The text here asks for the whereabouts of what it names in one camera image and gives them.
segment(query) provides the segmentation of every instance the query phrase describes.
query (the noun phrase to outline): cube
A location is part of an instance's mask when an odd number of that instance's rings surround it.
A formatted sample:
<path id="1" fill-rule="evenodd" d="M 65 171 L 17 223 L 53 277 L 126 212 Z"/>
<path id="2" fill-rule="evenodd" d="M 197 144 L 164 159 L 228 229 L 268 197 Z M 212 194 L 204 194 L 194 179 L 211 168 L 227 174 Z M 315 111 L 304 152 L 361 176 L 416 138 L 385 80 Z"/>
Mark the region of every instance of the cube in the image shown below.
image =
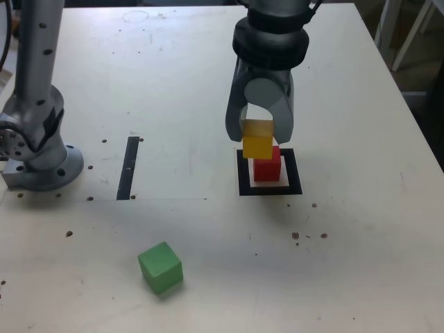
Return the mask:
<path id="1" fill-rule="evenodd" d="M 273 155 L 273 121 L 245 120 L 243 141 L 244 158 L 271 159 Z"/>
<path id="2" fill-rule="evenodd" d="M 138 257 L 145 280 L 160 294 L 183 280 L 182 262 L 164 241 Z"/>
<path id="3" fill-rule="evenodd" d="M 280 149 L 273 146 L 271 160 L 253 160 L 253 177 L 255 182 L 278 182 L 280 178 Z"/>

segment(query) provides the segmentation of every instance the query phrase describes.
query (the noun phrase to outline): green block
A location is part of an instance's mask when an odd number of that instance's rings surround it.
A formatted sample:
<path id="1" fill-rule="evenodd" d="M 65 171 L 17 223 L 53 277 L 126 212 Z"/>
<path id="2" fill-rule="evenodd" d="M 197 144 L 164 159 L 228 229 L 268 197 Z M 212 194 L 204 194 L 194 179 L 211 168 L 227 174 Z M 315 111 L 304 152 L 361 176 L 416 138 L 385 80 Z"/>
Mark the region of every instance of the green block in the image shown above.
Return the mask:
<path id="1" fill-rule="evenodd" d="M 138 258 L 144 278 L 156 294 L 183 280 L 182 262 L 165 241 Z"/>

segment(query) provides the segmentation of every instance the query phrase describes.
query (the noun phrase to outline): black square outline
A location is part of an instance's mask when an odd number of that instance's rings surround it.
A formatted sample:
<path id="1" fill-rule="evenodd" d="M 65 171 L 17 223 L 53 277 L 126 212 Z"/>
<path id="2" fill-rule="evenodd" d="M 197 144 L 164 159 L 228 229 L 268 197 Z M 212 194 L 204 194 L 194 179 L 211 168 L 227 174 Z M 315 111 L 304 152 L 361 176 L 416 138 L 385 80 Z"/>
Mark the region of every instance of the black square outline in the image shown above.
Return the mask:
<path id="1" fill-rule="evenodd" d="M 250 170 L 248 168 L 248 159 L 244 158 L 242 149 L 237 150 L 237 175 L 239 178 L 240 196 L 291 196 L 302 194 L 298 166 L 294 151 L 291 148 L 281 148 L 280 155 L 284 156 L 285 168 L 289 179 L 289 186 L 276 187 L 251 187 Z"/>

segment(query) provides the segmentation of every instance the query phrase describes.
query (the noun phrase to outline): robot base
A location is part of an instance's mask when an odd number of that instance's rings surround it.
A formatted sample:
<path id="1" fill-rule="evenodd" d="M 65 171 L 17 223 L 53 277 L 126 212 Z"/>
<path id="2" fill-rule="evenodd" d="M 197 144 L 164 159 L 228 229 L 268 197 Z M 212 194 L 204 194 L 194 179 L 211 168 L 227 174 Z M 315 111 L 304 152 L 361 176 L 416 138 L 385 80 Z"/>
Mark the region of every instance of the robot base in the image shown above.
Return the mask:
<path id="1" fill-rule="evenodd" d="M 44 171 L 26 170 L 23 162 L 8 160 L 2 176 L 9 189 L 51 191 L 68 185 L 83 169 L 83 156 L 79 149 L 65 143 L 67 158 L 56 168 Z"/>

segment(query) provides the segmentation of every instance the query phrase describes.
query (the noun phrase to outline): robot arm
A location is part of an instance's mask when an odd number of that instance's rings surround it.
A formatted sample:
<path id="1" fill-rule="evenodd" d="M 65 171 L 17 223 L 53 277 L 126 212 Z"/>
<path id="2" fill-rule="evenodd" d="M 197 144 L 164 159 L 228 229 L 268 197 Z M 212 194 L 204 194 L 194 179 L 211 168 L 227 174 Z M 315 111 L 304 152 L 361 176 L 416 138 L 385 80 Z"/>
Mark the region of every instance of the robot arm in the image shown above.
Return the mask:
<path id="1" fill-rule="evenodd" d="M 274 137 L 288 142 L 293 132 L 291 69 L 305 58 L 309 38 L 303 26 L 323 0 L 311 9 L 310 0 L 250 0 L 247 17 L 233 37 L 237 63 L 225 117 L 231 140 L 240 142 L 248 103 L 273 115 Z"/>
<path id="2" fill-rule="evenodd" d="M 304 29 L 316 12 L 310 0 L 250 0 L 246 18 L 234 30 L 234 70 L 225 126 L 240 142 L 248 103 L 273 115 L 278 143 L 293 132 L 291 68 L 305 57 Z M 83 168 L 81 152 L 60 136 L 62 94 L 51 84 L 63 0 L 24 0 L 15 89 L 0 114 L 0 154 L 9 188 L 46 191 L 74 180 Z"/>
<path id="3" fill-rule="evenodd" d="M 0 153 L 9 188 L 57 189 L 83 168 L 81 152 L 60 136 L 62 94 L 51 84 L 63 0 L 25 0 L 15 89 L 0 114 Z"/>

